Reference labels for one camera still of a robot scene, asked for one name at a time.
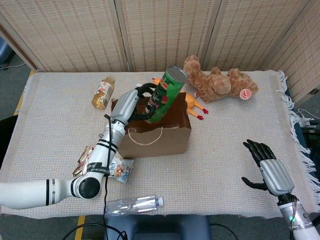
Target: brown teddy bear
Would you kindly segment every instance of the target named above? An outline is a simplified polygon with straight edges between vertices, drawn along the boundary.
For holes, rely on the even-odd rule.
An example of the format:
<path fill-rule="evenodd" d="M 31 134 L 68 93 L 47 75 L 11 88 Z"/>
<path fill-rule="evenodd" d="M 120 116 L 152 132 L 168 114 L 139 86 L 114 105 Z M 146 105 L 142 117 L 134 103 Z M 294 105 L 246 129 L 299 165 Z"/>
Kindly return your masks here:
<path fill-rule="evenodd" d="M 183 70 L 188 74 L 189 83 L 197 88 L 198 96 L 205 102 L 228 96 L 249 99 L 251 95 L 258 92 L 257 84 L 237 68 L 230 69 L 227 76 L 222 75 L 216 66 L 212 68 L 210 75 L 204 74 L 195 55 L 186 58 Z"/>

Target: paper bag handle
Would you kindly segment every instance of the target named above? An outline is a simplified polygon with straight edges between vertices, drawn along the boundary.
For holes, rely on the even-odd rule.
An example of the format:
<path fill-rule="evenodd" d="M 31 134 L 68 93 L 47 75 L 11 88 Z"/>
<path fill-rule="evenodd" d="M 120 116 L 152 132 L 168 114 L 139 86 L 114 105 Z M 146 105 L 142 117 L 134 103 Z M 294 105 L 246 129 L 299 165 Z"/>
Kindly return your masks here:
<path fill-rule="evenodd" d="M 133 138 L 130 135 L 130 128 L 128 129 L 128 135 L 129 135 L 129 138 L 132 140 L 132 142 L 134 142 L 135 144 L 138 144 L 138 145 L 141 145 L 141 146 L 148 146 L 148 145 L 154 144 L 156 141 L 158 141 L 161 138 L 163 130 L 164 130 L 164 128 L 161 127 L 161 133 L 158 136 L 158 138 L 156 140 L 154 140 L 152 142 L 149 142 L 149 143 L 146 143 L 146 144 L 140 143 L 140 142 L 137 142 L 137 141 L 133 140 Z"/>

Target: robotic hand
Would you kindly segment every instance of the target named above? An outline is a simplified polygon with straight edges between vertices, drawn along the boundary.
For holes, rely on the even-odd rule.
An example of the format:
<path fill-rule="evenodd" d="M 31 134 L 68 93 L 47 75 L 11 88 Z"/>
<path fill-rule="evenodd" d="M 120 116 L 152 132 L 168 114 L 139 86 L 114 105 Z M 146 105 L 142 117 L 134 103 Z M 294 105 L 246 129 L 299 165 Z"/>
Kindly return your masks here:
<path fill-rule="evenodd" d="M 246 177 L 241 179 L 253 189 L 268 190 L 278 197 L 278 207 L 290 229 L 290 240 L 320 240 L 316 228 L 311 222 L 304 207 L 291 192 L 295 188 L 285 166 L 263 143 L 247 140 L 243 145 L 249 149 L 260 169 L 263 183 L 253 183 Z"/>
<path fill-rule="evenodd" d="M 88 159 L 85 175 L 72 180 L 46 179 L 28 182 L 0 182 L 0 206 L 11 209 L 29 209 L 57 204 L 65 198 L 93 199 L 101 188 L 101 181 L 110 175 L 109 163 L 125 136 L 125 126 L 132 120 L 147 120 L 155 112 L 137 114 L 136 105 L 144 93 L 153 93 L 153 83 L 146 83 L 124 95 L 117 101 L 100 139 Z"/>

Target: green can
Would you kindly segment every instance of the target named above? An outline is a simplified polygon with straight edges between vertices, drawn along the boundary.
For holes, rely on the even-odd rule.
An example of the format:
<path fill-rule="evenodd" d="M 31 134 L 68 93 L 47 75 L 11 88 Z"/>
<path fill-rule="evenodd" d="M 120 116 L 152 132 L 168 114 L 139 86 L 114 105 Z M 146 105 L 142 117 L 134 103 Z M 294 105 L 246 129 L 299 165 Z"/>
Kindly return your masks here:
<path fill-rule="evenodd" d="M 155 106 L 154 114 L 147 120 L 148 123 L 158 122 L 166 115 L 187 79 L 187 74 L 177 66 L 169 66 L 166 69 L 145 107 L 145 112 L 149 113 L 152 106 Z"/>

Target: rubber chicken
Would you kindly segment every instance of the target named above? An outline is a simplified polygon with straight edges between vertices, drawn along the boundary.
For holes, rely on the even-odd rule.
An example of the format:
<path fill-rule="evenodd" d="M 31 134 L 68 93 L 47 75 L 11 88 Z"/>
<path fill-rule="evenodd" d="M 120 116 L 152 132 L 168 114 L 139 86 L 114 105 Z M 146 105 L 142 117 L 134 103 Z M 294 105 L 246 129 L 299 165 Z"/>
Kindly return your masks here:
<path fill-rule="evenodd" d="M 153 82 L 155 85 L 158 85 L 159 82 L 160 82 L 160 80 L 161 80 L 161 78 L 156 78 L 156 77 L 153 77 L 153 78 L 152 78 L 152 82 Z M 196 114 L 196 113 L 192 110 L 192 108 L 193 108 L 194 106 L 196 106 L 197 108 L 200 108 L 200 109 L 203 111 L 204 114 L 209 114 L 208 110 L 205 109 L 203 106 L 201 106 L 201 105 L 196 101 L 195 97 L 192 96 L 192 94 L 186 93 L 186 94 L 185 94 L 185 101 L 186 101 L 186 103 L 188 104 L 188 107 L 187 107 L 187 110 L 186 110 L 188 114 L 191 114 L 191 115 L 195 116 L 196 118 L 198 118 L 198 119 L 200 119 L 200 120 L 203 120 L 203 119 L 204 119 L 203 116 Z"/>

